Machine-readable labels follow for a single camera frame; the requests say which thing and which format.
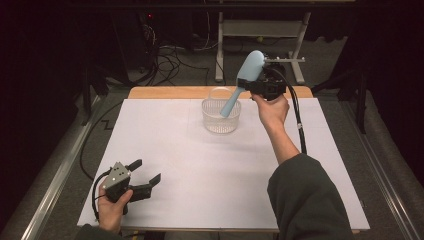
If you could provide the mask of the light blue hairbrush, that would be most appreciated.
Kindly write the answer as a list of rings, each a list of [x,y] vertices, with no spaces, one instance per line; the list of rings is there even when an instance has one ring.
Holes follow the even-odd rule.
[[[242,80],[247,82],[254,82],[259,78],[260,73],[262,72],[262,67],[265,63],[265,56],[259,50],[254,50],[248,54],[245,61],[243,62],[241,68],[239,69],[236,76],[236,89],[227,100],[226,104],[220,111],[220,115],[224,118],[227,118],[236,101],[238,100],[239,95],[245,91],[244,87],[240,87],[239,84]]]

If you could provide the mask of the black stand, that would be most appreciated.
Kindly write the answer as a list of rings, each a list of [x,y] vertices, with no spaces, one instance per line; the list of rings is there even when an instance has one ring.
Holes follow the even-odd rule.
[[[356,100],[355,123],[360,132],[365,134],[367,70],[359,66],[348,69],[314,86],[311,91],[318,93],[321,90],[336,87],[339,87],[337,98],[340,101]]]
[[[82,72],[83,126],[88,124],[92,115],[93,101],[91,91],[94,91],[97,96],[106,96],[109,91],[106,77],[96,65],[86,66]]]

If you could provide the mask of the white paper sheet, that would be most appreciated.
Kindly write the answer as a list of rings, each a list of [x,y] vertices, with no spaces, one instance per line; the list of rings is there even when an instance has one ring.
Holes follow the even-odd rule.
[[[150,198],[130,204],[123,227],[277,231],[267,195],[277,162],[256,103],[241,105],[237,129],[219,135],[204,127],[198,99],[123,102],[98,170],[140,159],[132,184],[161,178]]]

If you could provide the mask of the dark equipment with red light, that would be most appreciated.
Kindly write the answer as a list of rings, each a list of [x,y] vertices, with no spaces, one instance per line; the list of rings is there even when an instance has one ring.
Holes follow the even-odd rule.
[[[151,69],[156,36],[145,15],[140,12],[115,13],[112,19],[126,68]]]

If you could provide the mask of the person's left hand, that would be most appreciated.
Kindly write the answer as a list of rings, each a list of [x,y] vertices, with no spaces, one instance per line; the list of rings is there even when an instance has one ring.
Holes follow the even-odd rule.
[[[111,202],[105,195],[105,190],[103,188],[99,188],[98,222],[101,229],[115,234],[120,232],[123,210],[132,195],[133,191],[127,190],[117,202]]]

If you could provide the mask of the white metal table frame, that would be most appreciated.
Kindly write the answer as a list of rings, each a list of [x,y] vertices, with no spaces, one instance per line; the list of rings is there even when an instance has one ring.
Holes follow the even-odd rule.
[[[215,80],[224,80],[224,53],[223,39],[225,37],[269,37],[269,38],[295,38],[296,45],[293,51],[287,53],[286,58],[273,59],[273,62],[290,63],[296,82],[305,84],[305,79],[300,68],[300,63],[305,61],[299,52],[309,25],[311,13],[306,12],[299,21],[272,21],[272,20],[229,20],[223,13],[218,18],[218,41],[215,63]]]

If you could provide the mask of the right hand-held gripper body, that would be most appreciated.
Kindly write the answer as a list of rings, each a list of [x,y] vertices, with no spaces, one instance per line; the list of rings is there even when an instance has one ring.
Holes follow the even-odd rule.
[[[298,98],[294,87],[286,78],[285,67],[277,63],[266,63],[261,76],[249,83],[248,90],[265,100],[275,100],[286,92],[289,92],[293,100]]]

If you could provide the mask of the white plastic basket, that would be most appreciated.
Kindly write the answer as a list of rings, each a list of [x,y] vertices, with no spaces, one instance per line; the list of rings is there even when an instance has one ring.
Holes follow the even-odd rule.
[[[215,87],[209,91],[202,101],[202,115],[204,127],[216,134],[228,134],[236,130],[241,114],[241,103],[236,101],[228,117],[221,115],[221,110],[227,103],[226,96],[232,91],[226,87]]]

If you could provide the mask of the person's right hand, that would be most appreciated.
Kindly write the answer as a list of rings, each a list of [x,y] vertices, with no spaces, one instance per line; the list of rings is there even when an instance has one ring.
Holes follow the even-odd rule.
[[[253,94],[252,100],[257,104],[259,118],[266,130],[283,129],[289,110],[288,100],[280,95],[267,101],[262,96]]]

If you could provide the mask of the metal floor rail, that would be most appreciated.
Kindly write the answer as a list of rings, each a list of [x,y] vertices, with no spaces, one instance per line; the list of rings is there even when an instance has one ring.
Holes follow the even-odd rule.
[[[104,100],[96,96],[89,101],[91,113],[80,115],[59,141],[58,147],[53,151],[45,166],[37,175],[34,183],[28,190],[24,203],[33,204],[27,209],[30,221],[19,240],[38,240],[45,224],[48,221],[62,190],[75,165],[78,154],[88,136],[94,118],[98,115]]]
[[[362,133],[358,124],[352,106],[348,102],[341,102],[341,108],[347,115],[350,124],[353,126],[356,135],[358,136],[363,149],[366,152],[366,160],[373,176],[380,188],[380,191],[390,209],[403,237],[405,240],[424,240],[417,231],[410,215],[407,213],[405,204],[396,192],[389,176],[384,170],[383,165],[379,161],[376,152],[372,149],[369,139],[365,133]]]

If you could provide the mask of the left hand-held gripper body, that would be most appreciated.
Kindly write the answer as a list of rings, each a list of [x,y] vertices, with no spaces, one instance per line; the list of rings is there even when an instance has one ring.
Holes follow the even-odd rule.
[[[102,188],[105,190],[107,198],[112,202],[117,202],[119,198],[129,189],[133,190],[130,202],[140,201],[151,197],[152,186],[148,184],[131,186],[130,179],[133,171],[126,169],[127,165],[116,162],[106,177]]]

